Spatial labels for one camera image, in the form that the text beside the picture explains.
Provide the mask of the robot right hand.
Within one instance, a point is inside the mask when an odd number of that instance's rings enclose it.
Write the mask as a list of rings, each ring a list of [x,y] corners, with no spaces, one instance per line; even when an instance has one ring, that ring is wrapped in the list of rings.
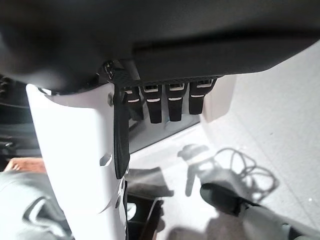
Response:
[[[125,240],[129,113],[200,114],[225,75],[268,70],[320,38],[317,0],[3,0],[0,102],[30,110],[77,240]]]

